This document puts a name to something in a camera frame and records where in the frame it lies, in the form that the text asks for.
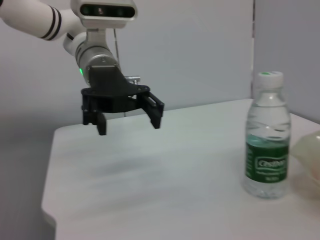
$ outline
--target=water bottle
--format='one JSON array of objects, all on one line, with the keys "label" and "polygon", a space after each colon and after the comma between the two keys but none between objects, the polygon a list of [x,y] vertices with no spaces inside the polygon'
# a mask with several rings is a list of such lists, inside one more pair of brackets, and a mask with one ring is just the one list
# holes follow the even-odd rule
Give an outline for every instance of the water bottle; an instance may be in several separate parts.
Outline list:
[{"label": "water bottle", "polygon": [[286,193],[291,118],[282,95],[284,75],[262,72],[260,91],[246,122],[244,188],[250,194],[277,199]]}]

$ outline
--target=camera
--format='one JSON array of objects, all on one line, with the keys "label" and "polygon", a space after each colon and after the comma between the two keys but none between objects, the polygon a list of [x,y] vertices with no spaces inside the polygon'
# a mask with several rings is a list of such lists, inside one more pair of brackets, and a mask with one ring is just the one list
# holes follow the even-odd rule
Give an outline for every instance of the camera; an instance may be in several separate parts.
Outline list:
[{"label": "camera", "polygon": [[133,0],[71,0],[71,9],[88,29],[123,28],[138,15]]}]

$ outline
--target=bottle cap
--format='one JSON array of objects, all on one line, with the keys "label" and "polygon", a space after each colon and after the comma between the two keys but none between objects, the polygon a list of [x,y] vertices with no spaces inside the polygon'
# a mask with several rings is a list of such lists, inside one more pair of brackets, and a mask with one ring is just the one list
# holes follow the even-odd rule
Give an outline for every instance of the bottle cap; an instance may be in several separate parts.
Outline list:
[{"label": "bottle cap", "polygon": [[258,81],[262,88],[276,89],[284,85],[284,74],[279,71],[261,72]]}]

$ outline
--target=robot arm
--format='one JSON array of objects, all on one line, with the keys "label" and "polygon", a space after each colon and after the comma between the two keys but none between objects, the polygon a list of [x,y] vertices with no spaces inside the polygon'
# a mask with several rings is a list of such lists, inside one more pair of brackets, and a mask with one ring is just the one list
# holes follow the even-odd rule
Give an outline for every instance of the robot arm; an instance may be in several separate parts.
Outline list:
[{"label": "robot arm", "polygon": [[66,34],[64,49],[75,56],[85,81],[81,91],[83,124],[106,135],[103,113],[143,109],[158,129],[164,104],[139,77],[125,77],[106,42],[106,29],[123,28],[137,16],[133,0],[70,0],[72,10],[59,11],[38,0],[0,0],[0,18],[10,27],[46,41]]},{"label": "robot arm", "polygon": [[0,18],[13,29],[47,41],[86,31],[71,9],[59,11],[38,0],[0,0]]}]

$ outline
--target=green label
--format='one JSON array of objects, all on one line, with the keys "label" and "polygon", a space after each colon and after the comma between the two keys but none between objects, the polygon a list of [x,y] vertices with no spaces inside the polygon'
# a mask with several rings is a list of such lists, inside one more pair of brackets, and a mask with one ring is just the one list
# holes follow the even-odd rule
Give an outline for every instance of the green label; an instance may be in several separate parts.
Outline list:
[{"label": "green label", "polygon": [[287,178],[289,146],[265,148],[246,144],[245,175],[260,183],[273,184]]}]

